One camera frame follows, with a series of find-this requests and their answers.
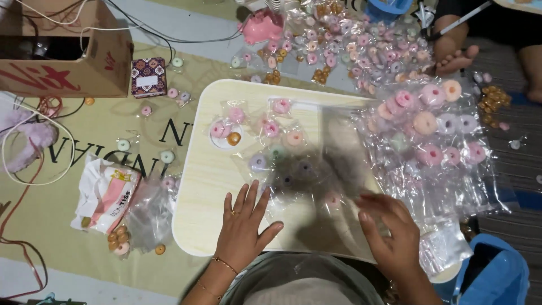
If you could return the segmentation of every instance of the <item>purple notebook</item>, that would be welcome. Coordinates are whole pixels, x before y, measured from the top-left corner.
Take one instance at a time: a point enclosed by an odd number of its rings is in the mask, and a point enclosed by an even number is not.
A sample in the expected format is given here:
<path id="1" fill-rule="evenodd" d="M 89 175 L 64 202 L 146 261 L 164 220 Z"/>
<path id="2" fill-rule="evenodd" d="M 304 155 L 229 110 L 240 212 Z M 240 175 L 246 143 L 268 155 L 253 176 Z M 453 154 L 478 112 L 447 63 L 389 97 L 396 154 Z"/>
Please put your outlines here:
<path id="1" fill-rule="evenodd" d="M 132 95 L 135 98 L 166 95 L 165 67 L 165 60 L 161 57 L 132 61 Z"/>

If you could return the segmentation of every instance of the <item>pink fluffy fabric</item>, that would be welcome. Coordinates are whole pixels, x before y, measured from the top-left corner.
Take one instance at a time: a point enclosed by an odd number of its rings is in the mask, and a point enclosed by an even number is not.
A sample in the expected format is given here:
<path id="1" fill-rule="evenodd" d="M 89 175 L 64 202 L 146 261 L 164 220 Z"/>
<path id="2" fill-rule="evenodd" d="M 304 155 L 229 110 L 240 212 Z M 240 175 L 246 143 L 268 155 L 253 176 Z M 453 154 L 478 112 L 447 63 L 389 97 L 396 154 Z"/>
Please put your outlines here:
<path id="1" fill-rule="evenodd" d="M 28 119 L 31 115 L 32 112 L 28 110 L 14 110 L 3 122 L 2 125 L 5 127 L 2 127 L 1 129 L 16 125 L 19 122 Z M 0 134 L 0 141 L 7 135 L 8 131 L 9 130 L 6 130 Z M 27 138 L 27 145 L 15 158 L 5 165 L 10 173 L 16 173 L 32 164 L 32 162 L 39 157 L 39 154 L 44 148 L 49 147 L 56 142 L 59 135 L 57 128 L 52 126 L 49 122 L 23 124 L 17 128 L 17 131 L 24 133 Z M 32 139 L 32 142 L 36 145 L 39 152 L 36 152 L 28 139 Z"/>

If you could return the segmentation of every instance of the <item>person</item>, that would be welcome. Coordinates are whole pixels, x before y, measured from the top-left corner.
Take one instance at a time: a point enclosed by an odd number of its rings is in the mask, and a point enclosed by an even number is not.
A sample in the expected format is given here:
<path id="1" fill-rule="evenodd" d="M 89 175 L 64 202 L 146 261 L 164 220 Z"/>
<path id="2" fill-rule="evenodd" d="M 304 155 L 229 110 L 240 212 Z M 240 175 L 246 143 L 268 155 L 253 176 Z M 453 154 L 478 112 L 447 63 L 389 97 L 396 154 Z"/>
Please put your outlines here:
<path id="1" fill-rule="evenodd" d="M 264 190 L 255 206 L 257 190 L 257 180 L 250 189 L 244 185 L 233 207 L 231 194 L 226 195 L 215 255 L 182 305 L 383 305 L 361 273 L 332 256 L 276 252 L 260 255 L 284 225 L 272 223 L 258 234 L 270 189 Z M 356 204 L 377 268 L 397 284 L 401 302 L 442 304 L 420 267 L 420 230 L 405 205 L 383 194 L 361 195 Z M 371 215 L 381 217 L 391 237 L 379 235 Z"/>
<path id="2" fill-rule="evenodd" d="M 484 2 L 486 0 L 439 0 L 433 33 L 440 32 Z M 470 66 L 479 47 L 469 46 L 462 52 L 467 35 L 485 37 L 515 48 L 529 82 L 527 97 L 542 103 L 542 36 L 536 34 L 541 22 L 542 16 L 538 14 L 493 3 L 435 42 L 435 74 L 447 75 Z"/>

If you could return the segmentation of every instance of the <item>gold bracelet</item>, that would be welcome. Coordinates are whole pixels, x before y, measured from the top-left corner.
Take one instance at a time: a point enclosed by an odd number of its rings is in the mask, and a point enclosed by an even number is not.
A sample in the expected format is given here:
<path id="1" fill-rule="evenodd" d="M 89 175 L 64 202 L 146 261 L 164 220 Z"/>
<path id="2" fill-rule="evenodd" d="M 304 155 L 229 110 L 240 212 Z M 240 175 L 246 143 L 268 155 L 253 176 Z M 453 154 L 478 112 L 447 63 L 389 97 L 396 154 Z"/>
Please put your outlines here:
<path id="1" fill-rule="evenodd" d="M 213 257 L 213 259 L 216 261 L 216 262 L 221 262 L 222 264 L 228 266 L 228 268 L 230 268 L 234 273 L 235 275 L 239 275 L 239 272 L 235 271 L 235 269 L 233 269 L 230 265 L 228 265 L 228 263 L 226 263 L 225 261 L 221 260 L 220 257 Z"/>
<path id="2" fill-rule="evenodd" d="M 213 297 L 217 298 L 217 300 L 221 300 L 222 299 L 222 296 L 221 295 L 215 295 L 214 293 L 210 292 L 207 290 L 207 288 L 205 288 L 205 286 L 199 282 L 199 280 L 197 281 L 197 284 L 203 289 L 203 291 L 205 291 L 206 293 L 212 295 Z"/>

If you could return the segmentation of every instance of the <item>clothing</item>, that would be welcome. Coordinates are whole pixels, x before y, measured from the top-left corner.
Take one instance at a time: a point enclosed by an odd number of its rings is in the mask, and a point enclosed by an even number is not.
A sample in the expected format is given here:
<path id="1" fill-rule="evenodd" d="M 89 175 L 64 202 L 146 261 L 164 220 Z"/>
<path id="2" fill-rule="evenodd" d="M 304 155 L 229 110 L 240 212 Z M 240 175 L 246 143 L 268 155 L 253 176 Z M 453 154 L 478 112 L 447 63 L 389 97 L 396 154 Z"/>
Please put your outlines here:
<path id="1" fill-rule="evenodd" d="M 332 256 L 268 252 L 233 281 L 220 305 L 384 305 L 361 273 Z"/>
<path id="2" fill-rule="evenodd" d="M 442 16 L 463 17 L 487 0 L 439 0 L 435 20 Z M 542 35 L 537 34 L 542 15 L 502 7 L 496 3 L 466 21 L 469 36 L 489 38 L 497 43 L 510 45 L 516 50 L 542 45 Z"/>

